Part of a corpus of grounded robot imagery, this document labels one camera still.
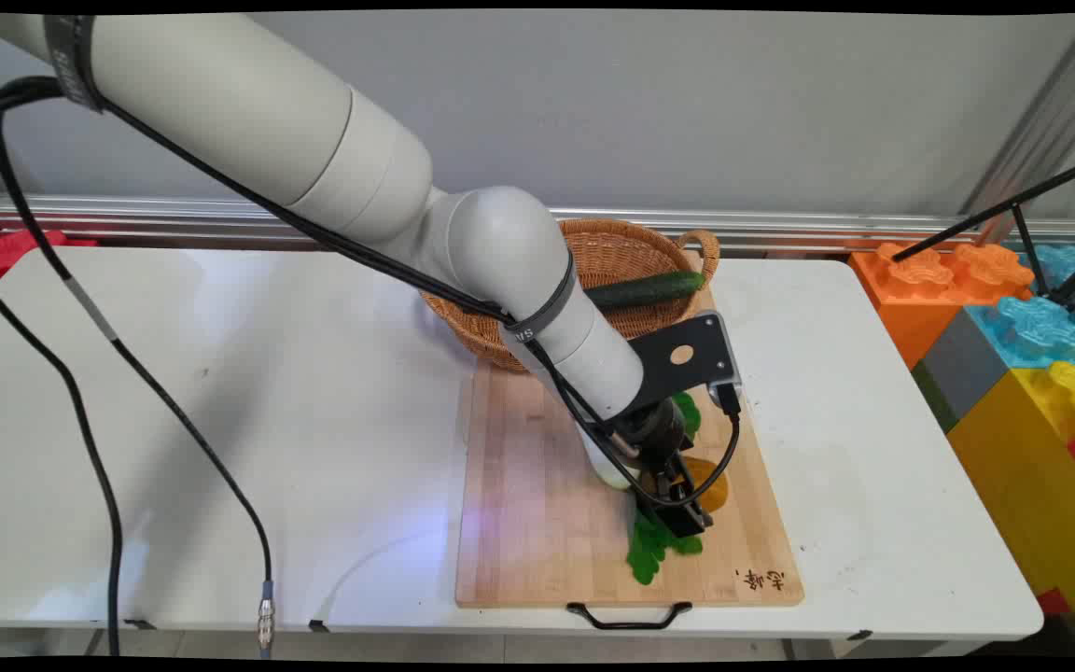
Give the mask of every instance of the orange object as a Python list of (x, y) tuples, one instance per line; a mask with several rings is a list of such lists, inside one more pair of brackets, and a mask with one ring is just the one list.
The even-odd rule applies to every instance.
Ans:
[[(707, 480), (707, 476), (712, 475), (713, 471), (716, 471), (717, 464), (714, 462), (708, 462), (705, 459), (694, 458), (693, 456), (683, 456), (683, 467), (687, 468), (687, 472), (690, 473), (692, 484), (702, 484), (703, 481)], [(673, 484), (680, 484), (683, 482), (683, 475), (675, 477)], [(645, 486), (650, 492), (657, 492), (657, 484), (654, 482), (653, 473), (648, 471), (643, 471), (641, 473), (641, 485)], [(717, 477), (716, 484), (712, 484), (712, 487), (705, 490), (703, 495), (700, 495), (699, 505), (703, 507), (705, 512), (712, 513), (719, 510), (725, 502), (729, 501), (729, 475), (728, 473), (720, 473), (720, 477)]]
[(908, 370), (926, 356), (960, 306), (1031, 297), (1031, 269), (1006, 247), (959, 245), (951, 255), (929, 249), (893, 262), (891, 257), (903, 251), (899, 244), (883, 243), (876, 252), (855, 252), (848, 263)]

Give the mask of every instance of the black strap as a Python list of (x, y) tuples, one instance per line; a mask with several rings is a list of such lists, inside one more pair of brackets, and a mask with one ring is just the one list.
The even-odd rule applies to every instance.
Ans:
[(513, 339), (516, 339), (520, 343), (527, 343), (533, 341), (534, 337), (541, 333), (542, 329), (549, 327), (551, 321), (558, 317), (558, 314), (562, 312), (562, 306), (567, 305), (567, 301), (571, 299), (571, 290), (575, 289), (575, 255), (571, 254), (571, 248), (567, 248), (567, 272), (562, 274), (562, 282), (559, 282), (558, 288), (555, 292), (550, 295), (548, 301), (543, 303), (538, 312), (530, 315), (526, 319), (517, 321), (511, 327), (504, 327), (504, 331), (513, 333)]
[(102, 112), (101, 96), (89, 68), (94, 14), (44, 14), (44, 39), (56, 81), (69, 101)]

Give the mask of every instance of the basket handle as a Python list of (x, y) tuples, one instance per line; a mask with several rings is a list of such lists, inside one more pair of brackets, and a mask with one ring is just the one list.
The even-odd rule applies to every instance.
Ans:
[(680, 251), (691, 241), (700, 243), (700, 246), (704, 248), (704, 254), (701, 256), (704, 257), (704, 285), (707, 285), (708, 282), (712, 282), (712, 276), (716, 275), (716, 268), (720, 266), (720, 242), (711, 230), (696, 229), (688, 230), (687, 233), (676, 238), (675, 245), (678, 245)]

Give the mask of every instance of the orange building block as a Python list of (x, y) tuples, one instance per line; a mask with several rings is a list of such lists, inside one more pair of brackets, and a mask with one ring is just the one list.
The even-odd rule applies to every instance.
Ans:
[(1031, 297), (1028, 286), (1034, 273), (1001, 245), (957, 245), (951, 255), (929, 249), (893, 262), (891, 257), (903, 248), (884, 243), (876, 252), (855, 252), (848, 263), (908, 370), (926, 356), (960, 306)]

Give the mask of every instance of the black metal handle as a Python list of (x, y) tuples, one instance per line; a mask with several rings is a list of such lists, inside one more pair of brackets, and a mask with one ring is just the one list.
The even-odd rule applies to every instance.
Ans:
[(591, 612), (588, 612), (588, 606), (582, 603), (582, 601), (572, 601), (572, 603), (567, 604), (567, 610), (571, 613), (578, 613), (579, 616), (588, 619), (593, 628), (598, 630), (664, 630), (666, 626), (674, 623), (679, 613), (690, 612), (690, 602), (675, 601), (674, 606), (670, 607), (669, 615), (661, 623), (601, 623), (597, 620), (597, 617), (591, 616)]

